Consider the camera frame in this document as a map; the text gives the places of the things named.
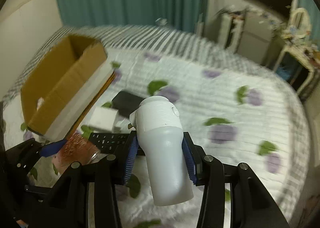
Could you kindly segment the white suitcase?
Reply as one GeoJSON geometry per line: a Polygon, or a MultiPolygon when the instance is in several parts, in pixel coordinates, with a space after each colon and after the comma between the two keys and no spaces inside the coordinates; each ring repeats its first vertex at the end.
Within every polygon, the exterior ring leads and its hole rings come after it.
{"type": "Polygon", "coordinates": [[[236,53],[240,43],[244,16],[241,12],[221,11],[217,17],[219,30],[216,43],[231,53],[236,53]]]}

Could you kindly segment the brown cardboard box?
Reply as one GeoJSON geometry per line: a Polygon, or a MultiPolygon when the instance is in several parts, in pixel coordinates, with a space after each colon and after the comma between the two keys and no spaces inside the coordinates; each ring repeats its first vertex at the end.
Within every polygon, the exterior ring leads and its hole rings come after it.
{"type": "Polygon", "coordinates": [[[49,141],[67,137],[114,78],[101,40],[64,37],[44,55],[21,88],[27,129],[49,141]]]}

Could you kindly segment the oval vanity mirror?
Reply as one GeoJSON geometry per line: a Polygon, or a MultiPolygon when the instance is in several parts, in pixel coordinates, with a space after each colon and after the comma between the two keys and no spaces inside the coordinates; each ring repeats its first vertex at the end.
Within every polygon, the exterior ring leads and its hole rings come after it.
{"type": "Polygon", "coordinates": [[[288,30],[293,37],[306,38],[311,34],[311,21],[308,11],[305,8],[297,8],[291,12],[288,30]]]}

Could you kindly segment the green checkered bed cover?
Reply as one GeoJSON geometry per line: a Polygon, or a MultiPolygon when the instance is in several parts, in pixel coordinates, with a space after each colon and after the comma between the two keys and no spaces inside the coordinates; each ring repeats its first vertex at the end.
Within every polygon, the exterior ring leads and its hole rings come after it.
{"type": "MultiPolygon", "coordinates": [[[[34,68],[37,66],[40,60],[44,57],[45,53],[48,52],[50,49],[52,49],[65,36],[70,34],[96,37],[101,40],[106,50],[129,49],[129,50],[136,50],[136,51],[146,51],[147,53],[151,52],[153,55],[149,56],[150,58],[152,57],[155,58],[155,55],[160,55],[160,56],[173,55],[174,58],[182,58],[186,61],[195,62],[195,63],[198,63],[199,65],[203,65],[208,68],[211,68],[214,66],[220,69],[230,68],[232,70],[235,69],[235,71],[238,71],[240,73],[247,72],[250,75],[258,75],[257,73],[261,72],[262,70],[269,70],[257,65],[256,63],[250,60],[247,60],[246,58],[240,55],[230,53],[222,49],[221,47],[219,47],[217,44],[205,38],[196,36],[195,34],[178,31],[175,29],[164,28],[164,27],[161,28],[156,26],[101,26],[97,28],[63,27],[57,30],[57,32],[55,32],[46,41],[46,43],[44,43],[44,45],[37,51],[37,53],[34,55],[34,57],[30,60],[30,62],[25,67],[23,73],[16,80],[15,84],[9,89],[9,91],[4,97],[4,109],[18,94],[20,94],[22,84],[26,81],[30,73],[34,70],[34,68]]],[[[298,177],[302,178],[302,174],[307,173],[308,171],[309,157],[308,157],[308,164],[306,164],[306,166],[302,165],[303,163],[302,159],[300,161],[295,161],[295,162],[298,163],[298,167],[294,167],[293,173],[298,174],[298,177]]],[[[301,193],[303,185],[300,185],[299,187],[297,185],[294,185],[293,188],[301,188],[300,190],[300,193],[301,193]]]]}

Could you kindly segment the silver mini fridge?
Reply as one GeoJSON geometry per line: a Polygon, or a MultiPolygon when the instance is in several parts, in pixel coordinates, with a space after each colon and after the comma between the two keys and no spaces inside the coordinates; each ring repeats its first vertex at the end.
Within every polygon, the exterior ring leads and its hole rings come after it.
{"type": "Polygon", "coordinates": [[[272,38],[271,20],[257,12],[247,11],[237,53],[256,64],[265,65],[272,38]]]}

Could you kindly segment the white red bottle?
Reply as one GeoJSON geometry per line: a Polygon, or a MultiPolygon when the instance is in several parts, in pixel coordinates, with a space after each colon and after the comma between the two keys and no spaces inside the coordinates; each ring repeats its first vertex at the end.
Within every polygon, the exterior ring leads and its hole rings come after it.
{"type": "Polygon", "coordinates": [[[53,157],[54,167],[62,174],[73,162],[89,164],[100,154],[100,150],[79,133],[74,133],[53,157]]]}

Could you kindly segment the white charger cube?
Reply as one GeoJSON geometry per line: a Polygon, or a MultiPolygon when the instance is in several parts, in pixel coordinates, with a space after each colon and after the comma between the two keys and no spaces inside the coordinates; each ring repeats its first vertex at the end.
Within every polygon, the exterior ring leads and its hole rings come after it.
{"type": "Polygon", "coordinates": [[[96,107],[88,122],[88,126],[103,132],[111,132],[114,128],[117,117],[118,110],[116,109],[96,107]]]}

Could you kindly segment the white floral quilted mat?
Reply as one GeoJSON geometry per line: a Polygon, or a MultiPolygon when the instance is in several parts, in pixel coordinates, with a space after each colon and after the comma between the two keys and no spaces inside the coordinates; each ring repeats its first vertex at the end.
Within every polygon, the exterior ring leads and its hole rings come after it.
{"type": "MultiPolygon", "coordinates": [[[[116,68],[119,76],[84,118],[80,133],[82,126],[89,125],[95,107],[111,103],[121,90],[141,97],[163,95],[174,101],[183,129],[195,144],[222,163],[248,163],[290,221],[301,190],[293,186],[303,185],[306,175],[301,178],[293,173],[298,167],[295,161],[308,164],[310,138],[302,105],[288,84],[269,70],[250,75],[230,68],[208,68],[173,55],[150,58],[153,54],[146,51],[107,52],[107,61],[120,66],[116,68]]],[[[21,130],[20,94],[5,108],[4,120],[6,149],[26,138],[41,140],[21,130]]],[[[141,184],[138,192],[139,183],[134,179],[135,198],[127,187],[117,188],[123,227],[195,227],[203,187],[193,186],[194,197],[186,203],[159,207],[153,203],[143,157],[135,162],[133,174],[141,184]]]]}

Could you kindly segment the white dressing table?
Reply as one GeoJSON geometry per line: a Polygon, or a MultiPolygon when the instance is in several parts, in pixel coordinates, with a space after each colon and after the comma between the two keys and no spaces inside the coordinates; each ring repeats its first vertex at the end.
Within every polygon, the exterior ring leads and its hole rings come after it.
{"type": "Polygon", "coordinates": [[[285,44],[273,67],[273,71],[276,72],[285,54],[288,53],[308,71],[308,76],[306,77],[305,81],[297,89],[297,95],[301,95],[306,87],[310,86],[310,83],[314,79],[316,72],[319,69],[319,63],[310,55],[310,53],[313,51],[306,45],[309,35],[309,30],[302,35],[291,34],[288,30],[284,30],[280,34],[280,37],[284,40],[285,44]]]}

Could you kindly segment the black power adapter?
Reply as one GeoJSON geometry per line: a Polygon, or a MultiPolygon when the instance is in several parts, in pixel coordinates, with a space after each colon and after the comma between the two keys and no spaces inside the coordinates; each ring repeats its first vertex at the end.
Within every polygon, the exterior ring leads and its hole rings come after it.
{"type": "Polygon", "coordinates": [[[118,110],[121,116],[128,119],[143,100],[143,97],[122,90],[112,99],[112,108],[118,110]]]}

